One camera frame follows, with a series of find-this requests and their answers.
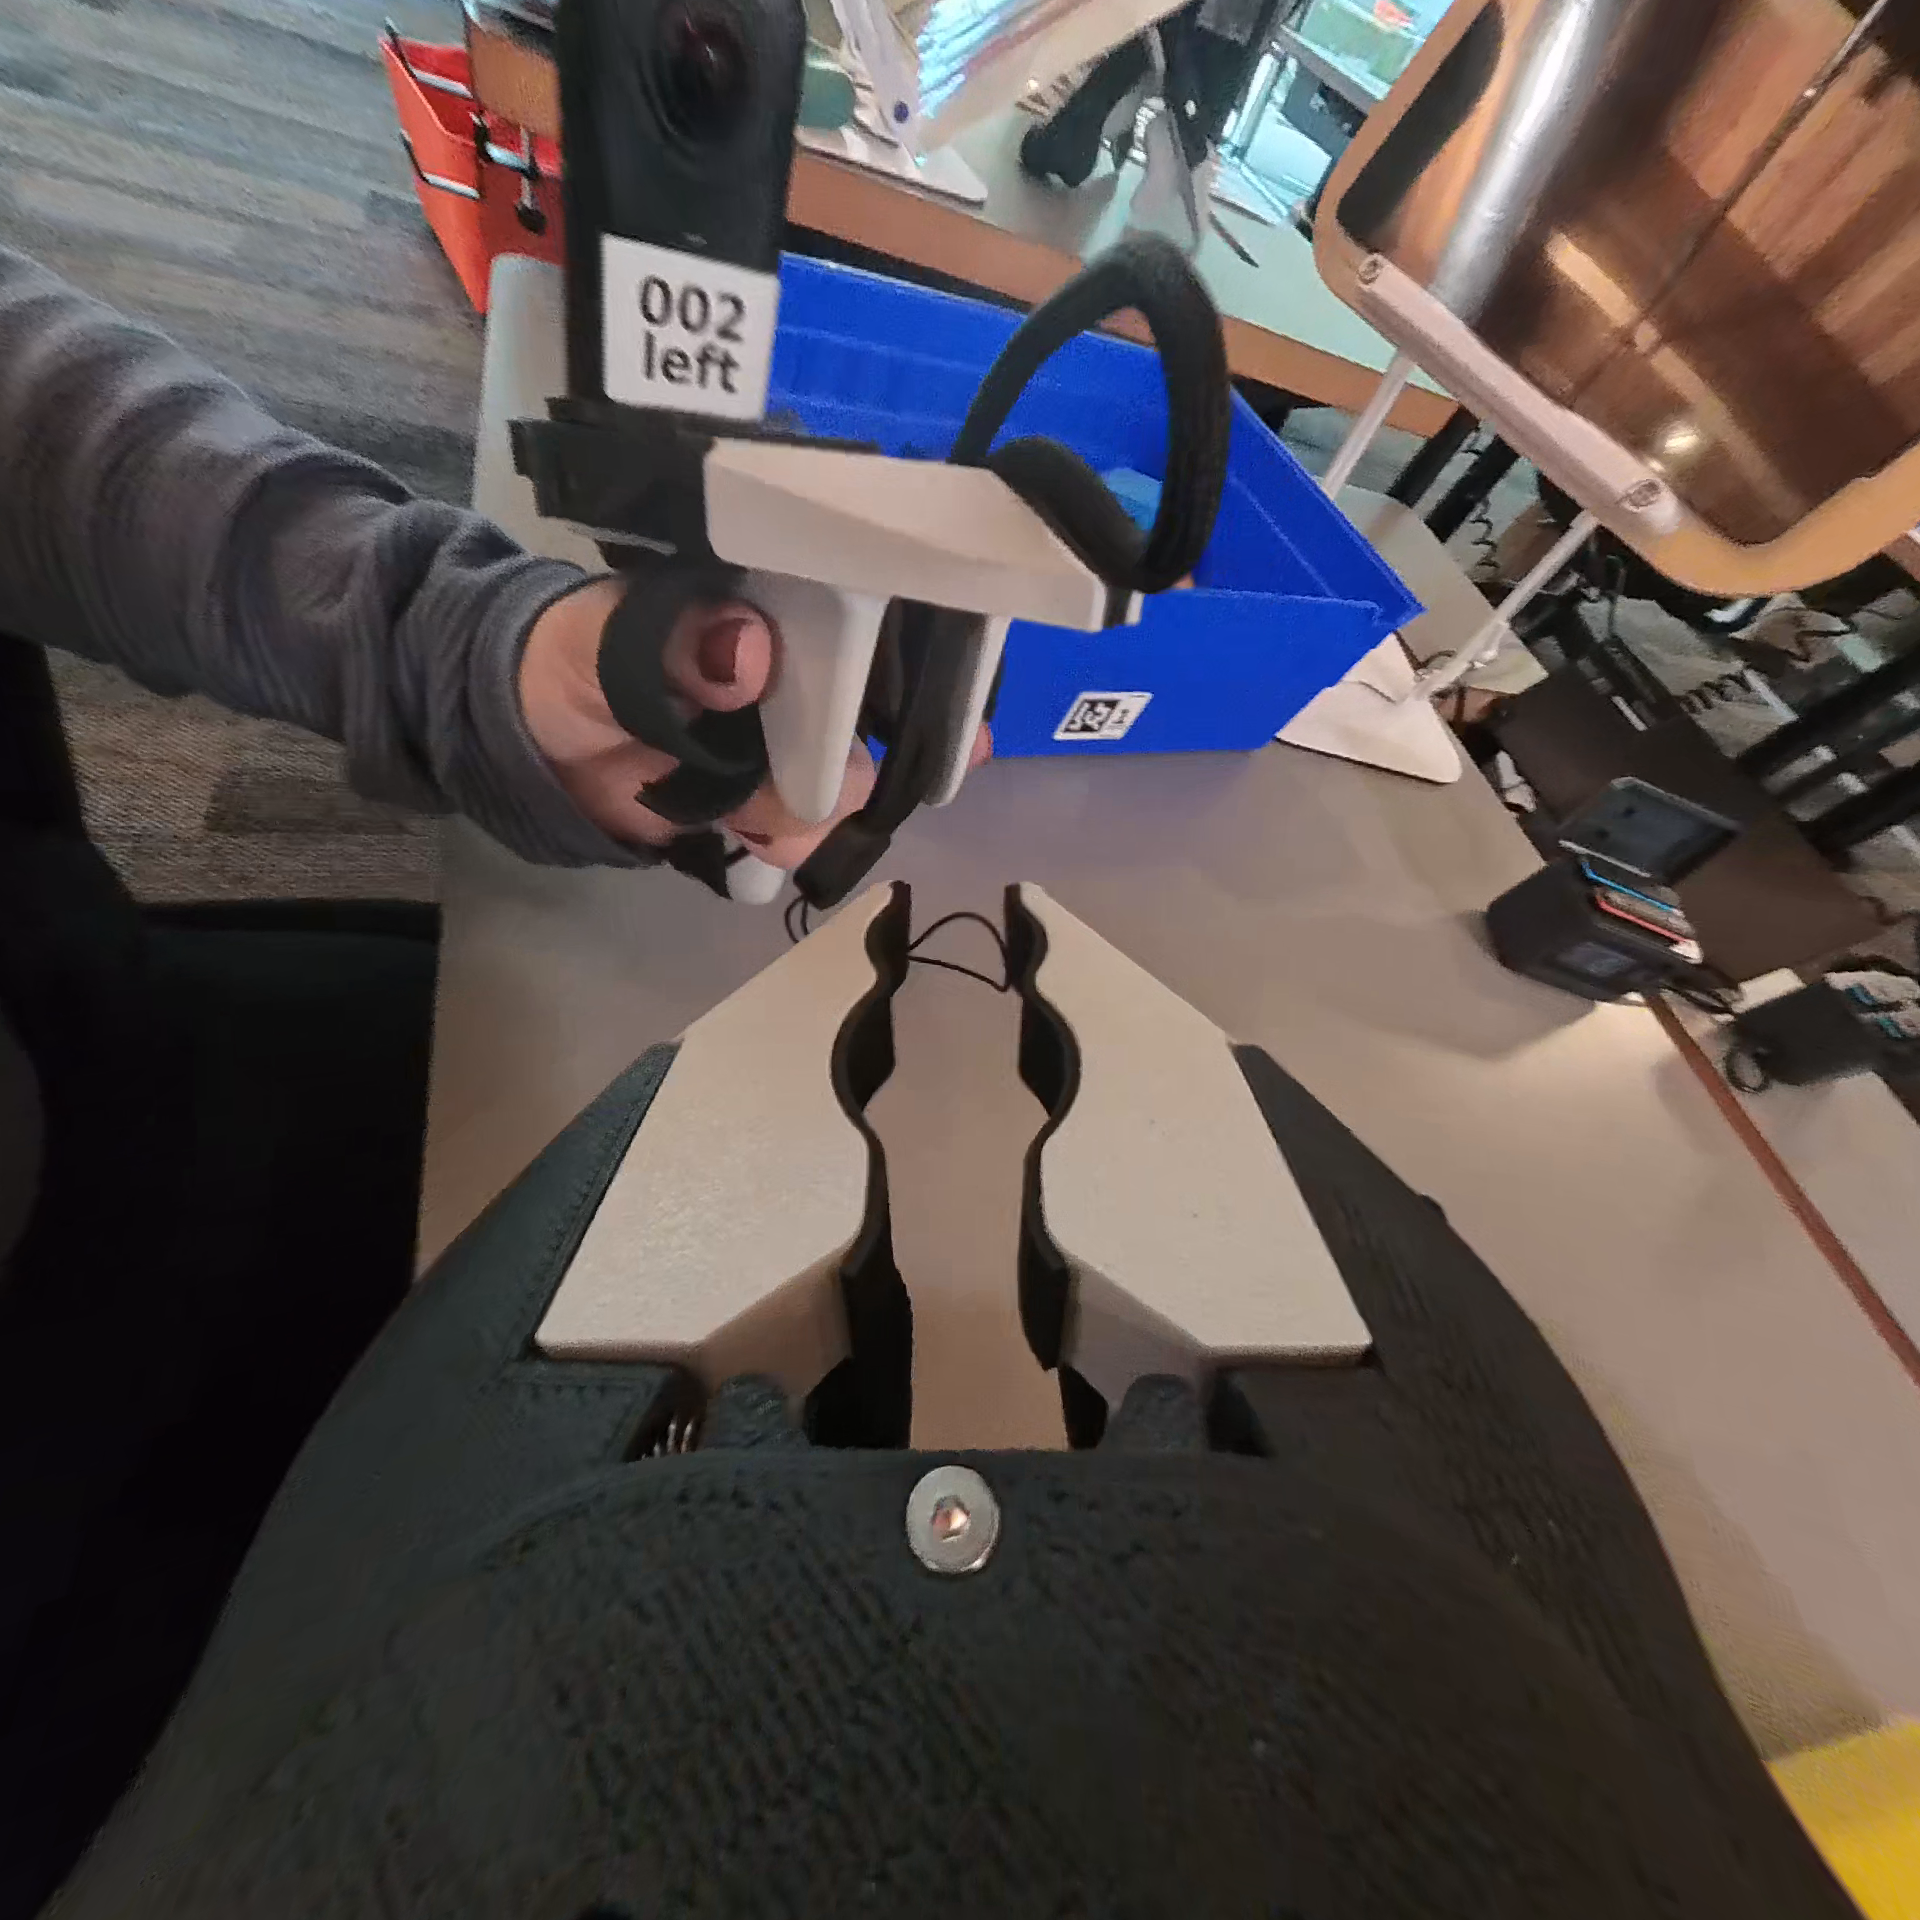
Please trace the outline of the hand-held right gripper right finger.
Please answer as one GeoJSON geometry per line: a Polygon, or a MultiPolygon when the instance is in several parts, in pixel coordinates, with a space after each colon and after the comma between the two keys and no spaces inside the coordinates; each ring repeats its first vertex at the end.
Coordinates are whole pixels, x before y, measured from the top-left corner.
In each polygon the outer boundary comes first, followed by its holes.
{"type": "Polygon", "coordinates": [[[1233,1033],[1040,883],[1011,883],[1011,987],[1040,1111],[1016,1302],[1063,1412],[1117,1412],[1136,1381],[1205,1398],[1239,1364],[1362,1364],[1363,1310],[1233,1033]]]}

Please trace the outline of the tan framed glossy screen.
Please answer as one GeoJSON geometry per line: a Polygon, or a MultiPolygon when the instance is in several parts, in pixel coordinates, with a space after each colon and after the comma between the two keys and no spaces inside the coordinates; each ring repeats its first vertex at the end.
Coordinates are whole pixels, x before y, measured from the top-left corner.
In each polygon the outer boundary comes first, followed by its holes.
{"type": "Polygon", "coordinates": [[[1444,8],[1312,212],[1411,370],[1697,593],[1920,524],[1920,8],[1444,8]]]}

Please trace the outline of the person's left hand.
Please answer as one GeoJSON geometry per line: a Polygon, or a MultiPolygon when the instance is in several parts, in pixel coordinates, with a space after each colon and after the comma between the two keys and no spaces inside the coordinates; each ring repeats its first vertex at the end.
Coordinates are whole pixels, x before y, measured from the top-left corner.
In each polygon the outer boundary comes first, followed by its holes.
{"type": "MultiPolygon", "coordinates": [[[[536,754],[546,756],[546,773],[563,776],[563,792],[583,805],[590,827],[602,827],[613,843],[628,849],[666,849],[671,835],[688,835],[677,827],[666,827],[662,809],[640,805],[649,787],[662,787],[671,773],[671,756],[662,745],[640,745],[609,692],[602,692],[602,634],[613,618],[613,609],[628,602],[623,574],[602,574],[590,589],[576,589],[565,602],[557,602],[529,650],[520,650],[520,718],[536,754]]],[[[748,609],[748,602],[694,602],[671,634],[666,634],[666,697],[677,706],[677,718],[694,715],[738,715],[761,706],[761,692],[779,682],[779,624],[748,609]]],[[[839,817],[851,817],[880,787],[880,767],[866,745],[851,745],[845,776],[839,776],[839,805],[808,827],[770,787],[761,787],[726,834],[789,871],[808,864],[828,834],[839,817]]]]}

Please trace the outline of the person's left forearm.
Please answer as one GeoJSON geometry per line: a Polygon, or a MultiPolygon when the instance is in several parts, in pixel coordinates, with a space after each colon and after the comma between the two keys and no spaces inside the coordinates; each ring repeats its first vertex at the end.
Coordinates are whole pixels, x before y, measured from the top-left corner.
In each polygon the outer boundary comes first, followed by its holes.
{"type": "Polygon", "coordinates": [[[590,589],[489,518],[267,417],[149,325],[0,250],[0,613],[346,745],[346,776],[557,871],[640,871],[520,718],[536,618],[590,589]]]}

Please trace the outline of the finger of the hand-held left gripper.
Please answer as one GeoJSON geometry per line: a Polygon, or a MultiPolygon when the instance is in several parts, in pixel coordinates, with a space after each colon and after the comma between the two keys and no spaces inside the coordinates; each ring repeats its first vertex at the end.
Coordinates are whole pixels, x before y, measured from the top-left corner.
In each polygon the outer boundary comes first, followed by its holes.
{"type": "Polygon", "coordinates": [[[866,524],[761,524],[748,537],[721,537],[721,564],[748,574],[754,609],[765,609],[779,624],[779,682],[761,697],[779,805],[839,805],[882,609],[921,602],[963,618],[954,692],[936,692],[930,718],[921,805],[954,799],[998,686],[1002,634],[1016,618],[1071,634],[1143,618],[1143,593],[1093,579],[1093,567],[1073,564],[1071,538],[1040,531],[1040,518],[1016,518],[1016,537],[991,538],[981,564],[936,537],[882,537],[866,524]]]}
{"type": "Polygon", "coordinates": [[[707,446],[707,531],[748,531],[770,507],[821,507],[834,524],[947,531],[981,524],[1016,531],[1040,518],[991,467],[910,460],[828,439],[710,439],[707,446]]]}

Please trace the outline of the small black charger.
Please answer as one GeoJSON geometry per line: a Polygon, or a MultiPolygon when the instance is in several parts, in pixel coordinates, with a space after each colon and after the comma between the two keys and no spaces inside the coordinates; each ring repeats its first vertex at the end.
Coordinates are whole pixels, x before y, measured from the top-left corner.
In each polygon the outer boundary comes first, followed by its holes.
{"type": "Polygon", "coordinates": [[[1845,961],[1789,994],[1752,1002],[1732,1026],[1720,1077],[1743,1098],[1822,1088],[1845,1077],[1920,1077],[1920,980],[1911,967],[1845,961]]]}

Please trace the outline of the yellow plastic bin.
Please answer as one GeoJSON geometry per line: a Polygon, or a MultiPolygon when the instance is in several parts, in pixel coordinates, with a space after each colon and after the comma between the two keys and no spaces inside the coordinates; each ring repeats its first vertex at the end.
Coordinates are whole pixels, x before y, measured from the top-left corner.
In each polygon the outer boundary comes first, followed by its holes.
{"type": "Polygon", "coordinates": [[[1781,1754],[1769,1778],[1865,1920],[1920,1912],[1920,1722],[1781,1754]]]}

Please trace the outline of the black battery charger case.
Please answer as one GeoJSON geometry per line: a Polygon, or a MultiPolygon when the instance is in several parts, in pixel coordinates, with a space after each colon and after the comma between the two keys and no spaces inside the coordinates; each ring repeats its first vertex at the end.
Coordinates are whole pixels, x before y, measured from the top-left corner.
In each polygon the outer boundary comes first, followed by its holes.
{"type": "Polygon", "coordinates": [[[1483,904],[1483,941],[1504,967],[1587,1002],[1686,994],[1732,1008],[1738,980],[1706,967],[1692,904],[1676,896],[1738,817],[1653,776],[1613,776],[1545,849],[1545,871],[1483,904]]]}

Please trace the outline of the wooden edged background table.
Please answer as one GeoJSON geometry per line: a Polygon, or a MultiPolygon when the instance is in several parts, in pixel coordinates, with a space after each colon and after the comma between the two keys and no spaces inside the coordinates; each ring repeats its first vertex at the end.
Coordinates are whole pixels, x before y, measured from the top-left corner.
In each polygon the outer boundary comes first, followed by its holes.
{"type": "MultiPolygon", "coordinates": [[[[808,144],[796,105],[808,105],[808,8],[738,8],[735,20],[707,12],[707,26],[726,26],[754,37],[770,30],[770,66],[754,79],[761,105],[748,105],[738,134],[721,134],[710,149],[671,158],[666,173],[721,158],[748,181],[748,245],[710,239],[710,255],[754,261],[761,250],[779,250],[779,231],[821,231],[839,245],[866,245],[889,261],[954,278],[981,299],[1040,303],[1083,261],[1117,250],[1126,231],[1126,204],[1143,184],[1143,144],[1136,181],[1117,168],[1102,184],[1040,184],[1022,181],[1022,134],[1040,123],[1016,105],[975,117],[953,144],[918,149],[918,79],[910,79],[910,8],[834,8],[839,12],[839,56],[851,66],[856,100],[870,100],[870,123],[851,117],[851,134],[880,134],[880,158],[898,158],[898,173],[870,173],[856,149],[808,144]]],[[[1318,281],[1312,245],[1295,223],[1264,231],[1264,250],[1248,250],[1223,215],[1203,231],[1203,250],[1185,255],[1205,281],[1229,337],[1229,370],[1260,375],[1264,388],[1334,401],[1362,417],[1393,365],[1393,345],[1363,331],[1355,303],[1339,303],[1318,281]]],[[[1454,424],[1454,397],[1406,381],[1393,417],[1400,428],[1436,428],[1454,424]]]]}

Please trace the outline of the orange red bin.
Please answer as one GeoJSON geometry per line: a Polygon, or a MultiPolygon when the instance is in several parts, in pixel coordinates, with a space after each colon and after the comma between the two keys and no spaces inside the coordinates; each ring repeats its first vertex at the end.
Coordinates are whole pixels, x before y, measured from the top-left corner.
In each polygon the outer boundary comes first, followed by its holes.
{"type": "Polygon", "coordinates": [[[557,37],[502,8],[464,8],[464,37],[380,20],[380,71],[413,204],[475,312],[492,255],[563,261],[557,37]]]}

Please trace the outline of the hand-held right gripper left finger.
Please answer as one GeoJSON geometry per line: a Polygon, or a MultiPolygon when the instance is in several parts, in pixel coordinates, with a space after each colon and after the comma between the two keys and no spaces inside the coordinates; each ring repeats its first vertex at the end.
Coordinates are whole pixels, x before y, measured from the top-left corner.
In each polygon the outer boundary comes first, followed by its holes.
{"type": "Polygon", "coordinates": [[[910,1412],[918,1326],[870,1138],[904,967],[910,883],[870,883],[688,1026],[540,1310],[546,1360],[910,1412]]]}

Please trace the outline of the clear plastic bag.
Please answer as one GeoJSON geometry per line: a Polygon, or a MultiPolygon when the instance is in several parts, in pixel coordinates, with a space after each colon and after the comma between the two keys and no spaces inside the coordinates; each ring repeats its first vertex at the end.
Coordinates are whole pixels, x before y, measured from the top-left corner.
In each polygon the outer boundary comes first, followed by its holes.
{"type": "Polygon", "coordinates": [[[953,144],[975,117],[1016,105],[1030,85],[1059,85],[1179,0],[930,0],[904,12],[918,117],[910,144],[953,144]]]}

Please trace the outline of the blue plastic bin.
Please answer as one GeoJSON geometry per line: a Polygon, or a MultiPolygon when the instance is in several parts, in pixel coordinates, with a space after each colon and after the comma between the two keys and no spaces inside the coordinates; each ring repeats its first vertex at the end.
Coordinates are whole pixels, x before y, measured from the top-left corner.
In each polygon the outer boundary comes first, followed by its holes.
{"type": "MultiPolygon", "coordinates": [[[[1011,337],[1016,312],[788,250],[770,417],[947,460],[1011,337]]],[[[998,756],[1260,754],[1417,613],[1425,602],[1295,446],[1233,401],[1229,487],[1194,579],[1147,593],[1143,618],[1112,634],[1016,618],[991,718],[998,756]]]]}

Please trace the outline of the black and white device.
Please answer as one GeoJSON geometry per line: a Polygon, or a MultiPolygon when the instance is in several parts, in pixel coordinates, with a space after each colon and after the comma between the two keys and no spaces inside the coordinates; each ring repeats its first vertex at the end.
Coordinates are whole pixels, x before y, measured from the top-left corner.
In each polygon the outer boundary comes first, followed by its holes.
{"type": "Polygon", "coordinates": [[[1147,117],[1126,231],[1162,231],[1185,255],[1215,223],[1215,149],[1273,30],[1273,0],[1194,0],[1112,44],[1059,117],[1022,134],[1022,181],[1090,184],[1093,158],[1126,168],[1147,117]]]}

